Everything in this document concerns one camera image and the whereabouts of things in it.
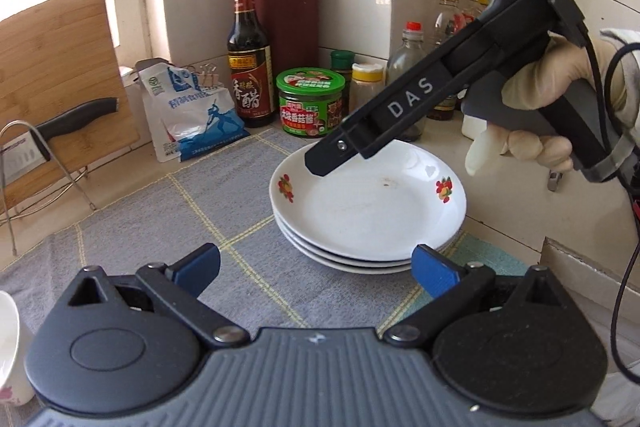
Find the white plate back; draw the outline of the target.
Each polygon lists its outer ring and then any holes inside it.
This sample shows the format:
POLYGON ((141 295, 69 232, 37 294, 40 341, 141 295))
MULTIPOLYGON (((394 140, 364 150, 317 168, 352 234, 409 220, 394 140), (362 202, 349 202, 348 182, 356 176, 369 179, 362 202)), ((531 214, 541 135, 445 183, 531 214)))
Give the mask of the white plate back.
POLYGON ((356 156, 326 176, 305 166, 310 144, 273 171, 274 214, 299 237, 361 260, 411 258, 414 247, 446 248, 466 215, 462 182, 445 161, 394 141, 370 159, 356 156))

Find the cooking oil bottle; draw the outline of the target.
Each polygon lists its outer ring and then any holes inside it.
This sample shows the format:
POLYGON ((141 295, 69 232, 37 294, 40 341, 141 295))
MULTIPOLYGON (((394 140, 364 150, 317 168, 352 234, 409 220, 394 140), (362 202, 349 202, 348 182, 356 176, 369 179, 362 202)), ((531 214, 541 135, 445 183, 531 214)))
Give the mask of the cooking oil bottle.
POLYGON ((434 46, 440 46, 480 16, 480 0, 438 0, 439 12, 434 23, 434 46))

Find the white plate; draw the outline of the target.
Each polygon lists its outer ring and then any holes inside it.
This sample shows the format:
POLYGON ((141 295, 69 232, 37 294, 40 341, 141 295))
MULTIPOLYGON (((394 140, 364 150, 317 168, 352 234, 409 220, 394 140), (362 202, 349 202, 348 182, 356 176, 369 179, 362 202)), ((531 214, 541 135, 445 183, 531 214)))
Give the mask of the white plate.
POLYGON ((409 259, 405 260, 396 260, 396 261, 380 261, 380 260, 361 260, 354 259, 351 257, 346 257, 342 255, 337 255, 331 253, 331 251, 326 251, 325 249, 319 248, 317 246, 312 245, 307 242, 306 239, 302 239, 298 235, 296 235, 281 219, 281 217, 276 213, 274 215, 274 220, 276 220, 277 225, 279 225, 280 230, 284 235, 288 236, 289 239, 292 239, 293 243, 297 246, 304 247, 307 251, 311 253, 329 259, 333 262, 340 262, 343 265, 355 265, 355 267, 360 268, 395 268, 400 267, 401 265, 408 265, 410 262, 409 259))
POLYGON ((310 144, 273 171, 274 214, 299 237, 361 260, 411 258, 414 247, 446 248, 466 215, 462 182, 445 161, 394 141, 370 159, 356 156, 326 176, 305 166, 310 144))

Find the green lid sauce jar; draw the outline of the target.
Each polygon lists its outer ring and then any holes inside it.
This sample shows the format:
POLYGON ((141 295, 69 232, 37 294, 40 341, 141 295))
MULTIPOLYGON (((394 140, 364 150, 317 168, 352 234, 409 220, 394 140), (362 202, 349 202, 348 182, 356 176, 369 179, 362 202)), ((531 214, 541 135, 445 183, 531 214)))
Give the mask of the green lid sauce jar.
POLYGON ((282 128, 302 138, 320 138, 344 116, 345 78, 318 67, 292 68, 277 77, 282 128))

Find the grey teal table towel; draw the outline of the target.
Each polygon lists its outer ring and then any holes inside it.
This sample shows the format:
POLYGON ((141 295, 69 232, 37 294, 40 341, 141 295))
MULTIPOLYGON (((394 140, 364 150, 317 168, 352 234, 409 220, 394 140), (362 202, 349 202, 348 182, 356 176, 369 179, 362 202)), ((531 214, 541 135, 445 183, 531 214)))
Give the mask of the grey teal table towel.
POLYGON ((244 329, 373 326, 387 329, 427 304, 409 273, 359 275, 319 265, 280 232, 268 184, 300 142, 265 130, 179 166, 142 148, 90 172, 90 204, 70 198, 21 225, 32 247, 1 262, 1 287, 31 329, 77 272, 99 265, 130 274, 172 263, 205 243, 221 253, 220 273, 202 292, 207 306, 244 329))

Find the yellow lid spice jar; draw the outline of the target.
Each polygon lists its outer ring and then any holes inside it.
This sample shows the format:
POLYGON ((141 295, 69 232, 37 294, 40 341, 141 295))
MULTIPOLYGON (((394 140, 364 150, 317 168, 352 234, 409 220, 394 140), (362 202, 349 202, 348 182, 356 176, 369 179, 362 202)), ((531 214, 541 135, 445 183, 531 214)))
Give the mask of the yellow lid spice jar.
POLYGON ((352 64, 349 113, 363 106, 385 88, 384 68, 378 64, 352 64))

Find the white plastic container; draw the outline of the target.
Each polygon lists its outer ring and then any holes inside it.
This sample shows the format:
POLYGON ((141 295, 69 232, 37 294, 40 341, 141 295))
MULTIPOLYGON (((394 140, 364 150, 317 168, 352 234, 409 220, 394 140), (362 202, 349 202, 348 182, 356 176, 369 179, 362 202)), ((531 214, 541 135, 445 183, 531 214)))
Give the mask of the white plastic container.
POLYGON ((469 115, 464 115, 462 119, 461 132, 472 141, 475 141, 487 129, 487 121, 469 115))

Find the bamboo cutting board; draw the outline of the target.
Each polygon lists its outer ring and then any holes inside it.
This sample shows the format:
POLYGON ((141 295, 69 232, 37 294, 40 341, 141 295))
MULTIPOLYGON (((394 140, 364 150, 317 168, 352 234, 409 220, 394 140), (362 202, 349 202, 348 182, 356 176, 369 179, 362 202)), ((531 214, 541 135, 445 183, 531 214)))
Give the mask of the bamboo cutting board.
POLYGON ((75 171, 140 138, 119 74, 105 0, 48 0, 1 22, 1 124, 41 124, 81 103, 117 98, 118 111, 50 143, 75 171))

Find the santoku kitchen knife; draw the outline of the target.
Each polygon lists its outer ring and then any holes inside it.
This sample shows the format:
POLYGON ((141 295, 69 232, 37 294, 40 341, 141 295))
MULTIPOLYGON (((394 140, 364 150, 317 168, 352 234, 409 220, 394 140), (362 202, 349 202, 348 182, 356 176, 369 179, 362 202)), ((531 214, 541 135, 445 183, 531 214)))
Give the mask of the santoku kitchen knife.
POLYGON ((37 124, 2 146, 4 181, 10 184, 26 173, 51 160, 48 143, 58 136, 70 134, 88 126, 100 117, 118 111, 117 98, 95 98, 37 124))

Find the dark vinegar bottle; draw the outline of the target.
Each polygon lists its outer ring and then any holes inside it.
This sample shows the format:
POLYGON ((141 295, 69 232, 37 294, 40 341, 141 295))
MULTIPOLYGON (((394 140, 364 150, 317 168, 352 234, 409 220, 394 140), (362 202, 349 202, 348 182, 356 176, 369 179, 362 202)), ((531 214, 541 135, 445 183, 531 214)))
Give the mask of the dark vinegar bottle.
POLYGON ((227 49, 236 113, 246 127, 264 127, 277 113, 269 40, 254 0, 233 0, 233 16, 227 49))

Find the green cap small jar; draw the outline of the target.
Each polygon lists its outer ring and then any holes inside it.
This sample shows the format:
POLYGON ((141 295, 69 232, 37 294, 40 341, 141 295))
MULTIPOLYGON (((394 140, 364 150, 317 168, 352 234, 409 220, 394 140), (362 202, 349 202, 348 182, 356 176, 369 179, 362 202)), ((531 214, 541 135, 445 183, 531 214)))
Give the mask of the green cap small jar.
POLYGON ((355 63, 355 53, 349 50, 332 50, 330 53, 331 69, 345 79, 342 91, 343 116, 349 113, 350 83, 352 82, 352 65, 355 63))

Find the white blue salt bag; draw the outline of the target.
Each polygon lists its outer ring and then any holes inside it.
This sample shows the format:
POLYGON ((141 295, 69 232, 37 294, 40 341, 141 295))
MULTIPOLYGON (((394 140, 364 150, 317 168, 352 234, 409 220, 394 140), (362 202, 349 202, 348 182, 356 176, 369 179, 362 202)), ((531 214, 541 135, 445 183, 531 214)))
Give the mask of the white blue salt bag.
POLYGON ((247 137, 229 90, 215 74, 203 81, 163 58, 137 62, 136 72, 159 161, 187 161, 247 137))

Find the white floral bowl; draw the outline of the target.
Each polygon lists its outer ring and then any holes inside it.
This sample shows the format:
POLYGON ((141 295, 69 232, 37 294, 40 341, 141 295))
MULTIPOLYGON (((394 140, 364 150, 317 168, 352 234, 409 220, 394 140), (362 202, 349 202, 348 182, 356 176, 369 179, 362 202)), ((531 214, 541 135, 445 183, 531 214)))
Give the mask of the white floral bowl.
POLYGON ((0 388, 1 403, 20 407, 35 396, 25 369, 32 332, 21 318, 14 299, 1 291, 0 388))

